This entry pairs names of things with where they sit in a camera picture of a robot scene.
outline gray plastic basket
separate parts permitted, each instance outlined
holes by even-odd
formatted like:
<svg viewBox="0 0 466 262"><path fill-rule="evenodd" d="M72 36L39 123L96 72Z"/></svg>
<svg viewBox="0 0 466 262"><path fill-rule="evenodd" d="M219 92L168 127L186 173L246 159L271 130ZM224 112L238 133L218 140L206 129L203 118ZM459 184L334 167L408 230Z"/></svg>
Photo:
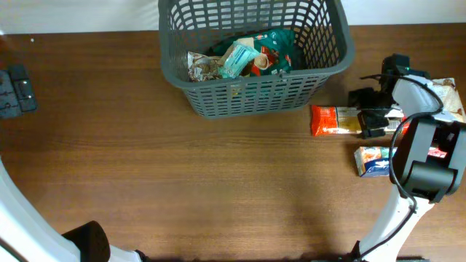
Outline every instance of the gray plastic basket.
<svg viewBox="0 0 466 262"><path fill-rule="evenodd" d="M165 78L209 119L305 106L329 76L354 60L339 0L160 0L159 35ZM271 28L295 31L307 69L289 74L189 82L187 52L205 53L230 36Z"/></svg>

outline wood grain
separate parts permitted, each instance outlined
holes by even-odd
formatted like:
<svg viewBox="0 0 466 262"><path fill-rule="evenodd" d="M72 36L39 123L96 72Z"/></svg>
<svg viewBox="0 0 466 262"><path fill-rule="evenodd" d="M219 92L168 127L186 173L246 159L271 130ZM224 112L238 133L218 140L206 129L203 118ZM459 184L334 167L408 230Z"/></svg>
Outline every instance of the wood grain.
<svg viewBox="0 0 466 262"><path fill-rule="evenodd" d="M464 27L351 27L355 62L312 103L375 87L358 77L394 52L454 77L465 100ZM314 138L308 108L205 120L165 81L157 32L5 36L0 48L27 66L39 102L1 123L1 159L60 233L96 220L113 245L153 258L319 257L349 252L387 200L388 179L359 178L352 153L389 137ZM465 197L462 186L426 214L400 254L463 261Z"/></svg>

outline wooden table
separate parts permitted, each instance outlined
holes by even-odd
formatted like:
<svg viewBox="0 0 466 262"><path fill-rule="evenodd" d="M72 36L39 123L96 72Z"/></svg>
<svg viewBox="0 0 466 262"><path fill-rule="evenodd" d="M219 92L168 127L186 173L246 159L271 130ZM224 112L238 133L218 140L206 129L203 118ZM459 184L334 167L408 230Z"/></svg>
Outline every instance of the wooden table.
<svg viewBox="0 0 466 262"><path fill-rule="evenodd" d="M394 52L454 77L466 101L464 28L351 27L355 62L312 103L342 106L348 90L375 87L358 77ZM359 178L352 154L389 137L314 138L308 108L203 119L165 81L156 32L7 36L0 48L29 69L39 102L1 122L2 161L60 233L96 220L113 245L153 258L326 257L349 252L387 200L388 179ZM465 197L462 186L443 199L400 254L463 261Z"/></svg>

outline black cable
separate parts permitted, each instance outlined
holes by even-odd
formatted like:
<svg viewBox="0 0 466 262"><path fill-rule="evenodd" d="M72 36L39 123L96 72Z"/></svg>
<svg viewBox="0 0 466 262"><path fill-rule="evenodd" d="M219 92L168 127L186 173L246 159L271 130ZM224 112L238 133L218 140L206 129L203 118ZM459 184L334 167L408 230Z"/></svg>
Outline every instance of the black cable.
<svg viewBox="0 0 466 262"><path fill-rule="evenodd" d="M393 133L392 140L390 142L390 149L389 149L389 153L388 153L388 162L389 162L388 165L389 165L389 168L390 168L390 178L395 183L395 185L397 186L397 188L400 191L400 193L402 194L402 196L409 198L413 202L413 204L412 204L412 206L410 206L410 210L409 210L408 215L403 219L403 221L401 221L401 223L391 233L391 235L389 235L386 239L381 241L379 244L374 245L373 247L371 247L370 249L365 251L363 254L361 254L360 258L359 258L359 261L362 258L364 258L365 256L367 256L369 253L374 251L375 249L377 249L380 246L382 246L382 245L386 244L387 242L389 242L406 225L406 223L408 223L409 219L413 216L413 214L416 213L416 208L417 208L416 199L414 198L414 196L412 196L410 193L408 193L402 187L402 185L400 184L400 181L396 177L395 171L393 169L393 149L395 147L395 142L396 142L396 139L397 139L398 135L403 130L403 127L405 126L405 124L409 123L413 119L416 119L416 118L419 118L419 117L425 117L425 116L433 116L435 114L439 114L443 110L443 102L438 97L438 95L435 94L429 87L427 87L426 84L423 84L423 83L421 83L421 82L419 82L417 80L414 80L414 79L411 79L411 78L408 78L408 77L404 77L404 76L395 76L395 75L389 75L389 74L377 74L377 75L371 75L371 76L364 76L364 77L361 77L361 79L375 79L375 80L378 80L377 77L381 77L381 76L386 76L386 77L395 78L395 79L403 79L403 80L410 81L410 82L413 82L413 83L417 84L419 87L421 87L423 90L428 92L430 95L432 95L437 100L438 109L436 111L433 111L433 112L422 112L422 113L416 113L416 114L410 115L409 117L407 117L404 121L402 121L400 123L400 125L397 127L395 133Z"/></svg>

